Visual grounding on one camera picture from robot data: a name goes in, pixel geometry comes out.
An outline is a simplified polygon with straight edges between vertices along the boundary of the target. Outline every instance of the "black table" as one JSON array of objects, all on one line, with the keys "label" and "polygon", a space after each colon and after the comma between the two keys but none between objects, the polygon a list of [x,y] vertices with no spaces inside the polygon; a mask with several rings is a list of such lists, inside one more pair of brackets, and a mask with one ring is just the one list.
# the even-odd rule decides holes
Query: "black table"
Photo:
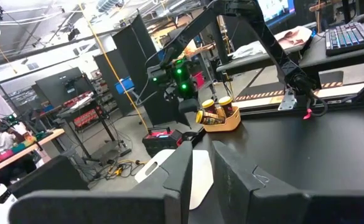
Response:
[{"label": "black table", "polygon": [[[221,141],[230,153],[253,158],[260,168],[302,190],[364,190],[364,109],[301,116],[243,118],[229,133],[207,133],[194,149]],[[189,223],[223,223],[213,186]]]},{"label": "black table", "polygon": [[[254,57],[258,57],[260,60],[253,60]],[[358,65],[361,63],[364,63],[364,49],[328,57],[325,54],[325,38],[315,36],[310,43],[309,49],[304,52],[302,59],[299,62],[299,66],[305,72],[310,74],[335,68]],[[234,75],[270,65],[274,64],[271,63],[267,54],[257,56],[254,55],[234,59],[226,65],[219,66],[217,71],[220,72],[226,70],[229,75]]]}]

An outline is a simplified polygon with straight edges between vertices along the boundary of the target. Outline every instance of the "man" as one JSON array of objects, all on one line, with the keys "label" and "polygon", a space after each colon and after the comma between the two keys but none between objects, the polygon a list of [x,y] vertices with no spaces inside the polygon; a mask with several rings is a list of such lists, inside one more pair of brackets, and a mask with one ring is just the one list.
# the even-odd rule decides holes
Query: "man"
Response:
[{"label": "man", "polygon": [[[6,132],[1,132],[1,121],[0,121],[0,154],[5,153],[7,150],[13,147],[14,143],[23,142],[24,136],[18,133],[16,130],[9,128]],[[15,168],[22,169],[28,174],[36,170],[36,165],[32,160],[31,155],[25,155],[22,158],[14,161],[13,163],[0,169],[0,183],[6,186],[11,185],[11,177]]]}]

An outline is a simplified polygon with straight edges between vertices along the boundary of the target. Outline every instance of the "jar lid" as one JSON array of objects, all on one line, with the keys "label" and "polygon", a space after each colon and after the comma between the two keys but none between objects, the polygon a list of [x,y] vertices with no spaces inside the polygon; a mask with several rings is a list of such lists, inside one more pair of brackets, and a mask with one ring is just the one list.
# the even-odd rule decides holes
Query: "jar lid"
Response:
[{"label": "jar lid", "polygon": [[215,102],[211,99],[209,100],[205,100],[203,103],[202,103],[202,107],[203,108],[208,108],[210,106],[212,106]]},{"label": "jar lid", "polygon": [[229,103],[231,103],[231,97],[230,97],[230,96],[222,97],[222,98],[220,98],[220,100],[219,100],[219,105],[220,105],[220,106],[224,106],[224,105],[227,105],[227,104],[229,104]]},{"label": "jar lid", "polygon": [[197,116],[195,117],[195,122],[196,123],[200,123],[201,122],[201,119],[202,119],[202,116],[203,116],[203,112],[202,111],[198,111],[197,112]]}]

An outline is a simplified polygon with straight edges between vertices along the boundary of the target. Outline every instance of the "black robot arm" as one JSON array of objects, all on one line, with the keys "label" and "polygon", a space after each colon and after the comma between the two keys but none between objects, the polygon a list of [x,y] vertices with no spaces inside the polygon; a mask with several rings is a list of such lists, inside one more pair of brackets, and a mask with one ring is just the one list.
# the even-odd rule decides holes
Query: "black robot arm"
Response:
[{"label": "black robot arm", "polygon": [[262,10],[257,0],[212,1],[198,17],[164,47],[164,59],[159,65],[148,68],[148,74],[151,77],[156,76],[156,74],[164,74],[171,61],[176,59],[187,44],[219,15],[236,16],[248,23],[247,29],[253,31],[277,66],[279,82],[292,88],[296,95],[312,98],[312,90],[321,88],[319,83],[306,75],[279,45],[263,19]]}]

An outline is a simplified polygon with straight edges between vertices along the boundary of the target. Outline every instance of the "keyboard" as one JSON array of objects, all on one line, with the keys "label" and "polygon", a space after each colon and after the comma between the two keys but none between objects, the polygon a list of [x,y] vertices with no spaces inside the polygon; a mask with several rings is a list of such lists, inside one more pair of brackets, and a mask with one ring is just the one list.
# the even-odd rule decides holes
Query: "keyboard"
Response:
[{"label": "keyboard", "polygon": [[325,54],[333,56],[364,49],[364,29],[358,22],[325,31]]}]

